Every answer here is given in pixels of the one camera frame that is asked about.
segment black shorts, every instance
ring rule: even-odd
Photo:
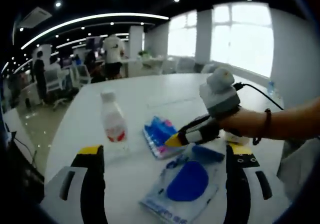
[[[106,63],[104,65],[105,77],[106,78],[114,78],[120,73],[120,68],[122,63]]]

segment bottle label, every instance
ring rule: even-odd
[[[121,142],[126,139],[126,132],[121,125],[106,129],[105,132],[111,142]]]

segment ceiling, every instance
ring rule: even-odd
[[[1,56],[0,65],[3,66],[7,61],[10,61],[3,73],[4,75],[12,73],[12,70],[17,69],[18,64],[23,64],[27,58],[30,59],[30,55],[37,44],[50,43],[55,50],[57,45],[66,43],[67,39],[72,41],[85,38],[88,33],[94,36],[115,32],[127,33],[133,23],[139,25],[140,22],[145,23],[144,29],[147,32],[156,25],[167,21],[157,18],[127,16],[96,18],[54,30],[30,44],[24,50],[20,49],[26,42],[39,33],[69,20],[111,12],[140,12],[173,17],[192,9],[205,10],[211,8],[213,4],[244,0],[180,0],[179,3],[175,3],[173,0],[59,0],[61,1],[61,7],[59,8],[55,7],[56,1],[58,0],[12,0],[9,5],[8,3],[2,4],[8,7],[8,10],[6,22],[3,23],[4,26],[1,29],[1,36],[3,37],[1,45],[4,55]],[[303,17],[293,0],[253,1],[267,2],[272,8],[278,8]],[[51,13],[52,17],[32,29],[25,28],[22,32],[19,31],[19,27],[17,26],[18,29],[14,35],[13,45],[12,30],[14,22],[19,24],[19,22],[37,6]]]

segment blue sponge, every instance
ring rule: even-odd
[[[187,162],[169,184],[166,194],[173,201],[191,202],[206,190],[209,177],[203,166],[196,161]]]

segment white bottle cap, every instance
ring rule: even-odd
[[[104,91],[100,96],[103,102],[114,102],[116,100],[116,94],[113,91]]]

